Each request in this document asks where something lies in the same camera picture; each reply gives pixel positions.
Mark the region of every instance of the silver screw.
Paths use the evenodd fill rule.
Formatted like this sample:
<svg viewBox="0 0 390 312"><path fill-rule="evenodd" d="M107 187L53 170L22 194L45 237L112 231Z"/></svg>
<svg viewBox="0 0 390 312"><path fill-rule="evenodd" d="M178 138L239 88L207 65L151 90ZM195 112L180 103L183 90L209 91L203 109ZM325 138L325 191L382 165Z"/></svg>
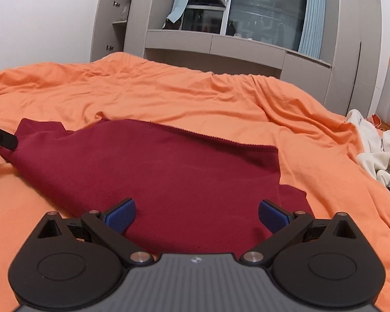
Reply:
<svg viewBox="0 0 390 312"><path fill-rule="evenodd" d="M144 263L150 260L150 254L144 251L134 252L130 255L130 259L136 263Z"/></svg>
<svg viewBox="0 0 390 312"><path fill-rule="evenodd" d="M244 253L243 258L245 261L250 263L257 263L263 260L263 255L257 251L249 251Z"/></svg>

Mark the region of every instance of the orange blanket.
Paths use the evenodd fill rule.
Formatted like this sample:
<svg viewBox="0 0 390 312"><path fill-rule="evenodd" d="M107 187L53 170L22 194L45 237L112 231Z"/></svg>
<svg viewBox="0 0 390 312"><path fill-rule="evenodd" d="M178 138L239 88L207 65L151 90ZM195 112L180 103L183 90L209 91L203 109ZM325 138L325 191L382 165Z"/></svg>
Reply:
<svg viewBox="0 0 390 312"><path fill-rule="evenodd" d="M281 183L306 191L317 218L348 212L374 247L387 269L377 306L390 312L390 194L356 163L361 142L344 117L275 78L214 75L124 53L0 72L4 130L14 132L23 117L77 130L103 116L277 146ZM53 209L0 157L0 312L17 306L6 275L12 258Z"/></svg>

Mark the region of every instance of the wrinkled orange fabric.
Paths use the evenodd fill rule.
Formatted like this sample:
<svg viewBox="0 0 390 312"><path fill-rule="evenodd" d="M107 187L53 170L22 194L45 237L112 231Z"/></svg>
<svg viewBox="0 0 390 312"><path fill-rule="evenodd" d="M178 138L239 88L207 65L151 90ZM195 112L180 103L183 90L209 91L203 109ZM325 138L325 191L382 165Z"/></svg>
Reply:
<svg viewBox="0 0 390 312"><path fill-rule="evenodd" d="M306 191L317 218L346 211L387 270L377 307L390 312L390 194L356 163L356 128L297 87L263 76L214 75L116 53L91 64L0 72L0 128L23 118L77 130L139 119L279 148L281 183ZM58 209L0 157L0 312L17 306L7 269L42 215Z"/></svg>

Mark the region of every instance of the red cloth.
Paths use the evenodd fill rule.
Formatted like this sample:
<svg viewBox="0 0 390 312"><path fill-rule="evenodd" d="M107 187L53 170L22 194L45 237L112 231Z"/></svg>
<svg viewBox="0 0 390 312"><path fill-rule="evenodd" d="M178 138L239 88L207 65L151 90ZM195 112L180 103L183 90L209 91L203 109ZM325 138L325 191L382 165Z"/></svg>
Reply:
<svg viewBox="0 0 390 312"><path fill-rule="evenodd" d="M126 237L153 252L239 256L270 232L263 199L311 212L306 193L279 185L277 148L244 145L135 120L101 120L76 132L23 119L19 146L0 155L71 214L126 197L137 216Z"/></svg>

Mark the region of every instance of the crumpled white cloth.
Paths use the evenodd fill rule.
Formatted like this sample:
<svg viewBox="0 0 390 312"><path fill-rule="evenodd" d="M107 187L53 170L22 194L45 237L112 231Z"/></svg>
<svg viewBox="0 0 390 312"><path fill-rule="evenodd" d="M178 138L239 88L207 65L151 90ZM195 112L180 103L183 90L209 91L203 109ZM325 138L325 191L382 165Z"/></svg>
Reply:
<svg viewBox="0 0 390 312"><path fill-rule="evenodd" d="M357 156L358 162L371 177L390 187L390 130L385 131L381 138L374 125L356 109L348 113L347 122L358 128L363 143L364 152Z"/></svg>

